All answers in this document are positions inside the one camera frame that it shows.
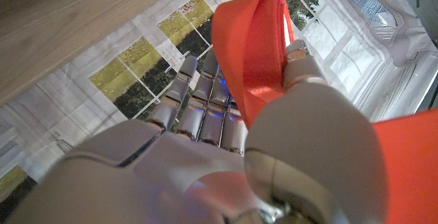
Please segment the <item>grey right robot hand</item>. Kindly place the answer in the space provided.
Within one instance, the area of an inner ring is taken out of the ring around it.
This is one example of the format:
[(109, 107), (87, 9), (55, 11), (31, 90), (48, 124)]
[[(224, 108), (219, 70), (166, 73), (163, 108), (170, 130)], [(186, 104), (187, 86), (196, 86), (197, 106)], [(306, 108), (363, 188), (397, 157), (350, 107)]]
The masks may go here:
[(228, 83), (170, 124), (184, 76), (147, 121), (119, 123), (69, 151), (9, 223), (384, 223), (385, 160), (372, 124), (329, 86), (301, 40), (285, 94), (246, 127)]

